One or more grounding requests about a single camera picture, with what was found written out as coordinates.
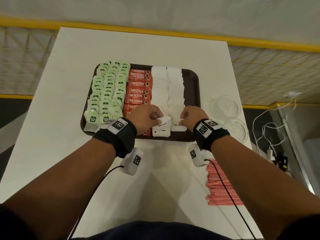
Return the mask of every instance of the black sleeve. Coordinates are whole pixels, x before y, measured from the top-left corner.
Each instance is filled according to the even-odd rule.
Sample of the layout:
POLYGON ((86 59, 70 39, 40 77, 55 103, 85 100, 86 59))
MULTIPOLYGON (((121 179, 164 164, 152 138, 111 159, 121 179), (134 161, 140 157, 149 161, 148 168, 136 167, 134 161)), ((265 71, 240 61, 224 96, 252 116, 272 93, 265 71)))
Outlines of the black sleeve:
POLYGON ((37 236, 20 217, 0 204, 0 239, 36 240, 37 236))
POLYGON ((277 240, 316 239, 316 236, 319 234, 319 226, 320 215, 302 218, 284 229, 277 240))

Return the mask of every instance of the wire mesh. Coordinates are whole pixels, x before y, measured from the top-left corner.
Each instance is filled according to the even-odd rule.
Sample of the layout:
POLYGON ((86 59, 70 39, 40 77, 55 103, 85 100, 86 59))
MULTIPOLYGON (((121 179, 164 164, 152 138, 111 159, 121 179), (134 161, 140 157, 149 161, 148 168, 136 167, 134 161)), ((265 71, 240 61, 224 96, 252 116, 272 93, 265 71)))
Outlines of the wire mesh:
MULTIPOLYGON (((0 94, 34 95, 57 30, 0 26, 0 94)), ((320 104, 320 53, 229 45, 242 104, 320 104)))

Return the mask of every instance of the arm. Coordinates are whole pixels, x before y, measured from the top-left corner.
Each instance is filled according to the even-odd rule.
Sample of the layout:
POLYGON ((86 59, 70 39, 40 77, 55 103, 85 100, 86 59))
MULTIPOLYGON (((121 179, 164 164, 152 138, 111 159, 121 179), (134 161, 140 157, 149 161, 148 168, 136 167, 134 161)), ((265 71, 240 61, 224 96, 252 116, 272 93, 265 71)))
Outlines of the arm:
MULTIPOLYGON (((181 121, 189 130, 208 118, 186 107, 181 121)), ((294 221, 320 214, 320 199, 296 180, 231 136, 217 139, 211 152, 267 240, 276 239, 294 221)))
MULTIPOLYGON (((142 134, 159 124, 155 105, 141 105, 128 116, 142 134)), ((6 200, 39 239, 66 239, 96 185, 116 156, 113 145, 92 138, 6 200)))

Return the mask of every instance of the table top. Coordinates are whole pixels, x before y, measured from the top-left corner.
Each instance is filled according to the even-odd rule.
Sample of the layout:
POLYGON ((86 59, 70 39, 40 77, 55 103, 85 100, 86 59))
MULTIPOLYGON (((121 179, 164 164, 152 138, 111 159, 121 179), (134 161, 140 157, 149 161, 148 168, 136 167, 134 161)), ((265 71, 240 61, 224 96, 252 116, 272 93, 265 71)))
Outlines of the table top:
MULTIPOLYGON (((240 103, 226 42, 63 27, 3 175, 1 202, 91 138, 82 132, 80 119, 92 74, 97 64, 116 59, 194 71, 201 107, 209 117, 212 99, 229 95, 240 103)), ((245 123, 243 111, 238 118, 245 123)), ((250 140, 244 144, 251 148, 250 140)), ((234 206, 208 206, 207 172, 193 165, 189 145, 136 139, 135 146, 144 150, 138 172, 112 172, 91 199, 74 236, 145 220, 185 222, 230 238, 252 238, 234 206)), ((120 161, 116 158, 111 168, 120 161)), ((239 208, 261 238, 246 208, 239 208)))

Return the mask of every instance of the brown serving tray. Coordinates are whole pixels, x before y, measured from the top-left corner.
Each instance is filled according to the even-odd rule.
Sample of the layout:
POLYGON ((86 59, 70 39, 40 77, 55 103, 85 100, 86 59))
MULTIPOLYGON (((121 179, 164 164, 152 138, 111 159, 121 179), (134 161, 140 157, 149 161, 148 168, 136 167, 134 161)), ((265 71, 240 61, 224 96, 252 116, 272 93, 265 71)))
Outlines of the brown serving tray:
MULTIPOLYGON (((97 65, 97 67, 95 68, 94 73, 93 73, 93 77, 97 74, 97 69, 98 69, 99 65, 97 65)), ((151 68, 152 68, 151 65, 140 65, 140 64, 130 64, 130 65, 131 65, 130 68, 139 69, 139 70, 150 70, 151 71, 151 68)), ((183 85, 184 85, 183 96, 184 96, 185 106, 190 105, 190 106, 201 107, 200 106, 199 78, 198 78, 197 74, 191 70, 182 69, 182 77, 183 77, 183 85)), ((90 97, 90 95, 92 93, 91 85, 89 87, 88 97, 90 97)), ((86 133, 89 136, 93 136, 94 135, 93 132, 84 131, 84 128, 86 126, 86 119, 83 114, 88 106, 87 99, 85 101, 80 126, 81 126, 81 129, 84 133, 86 133)), ((170 137, 153 137, 152 131, 151 131, 151 136, 138 135, 136 138, 149 139, 149 140, 163 140, 163 141, 185 141, 185 142, 191 142, 191 141, 196 140, 196 137, 194 136, 194 134, 189 130, 171 131, 170 137)))

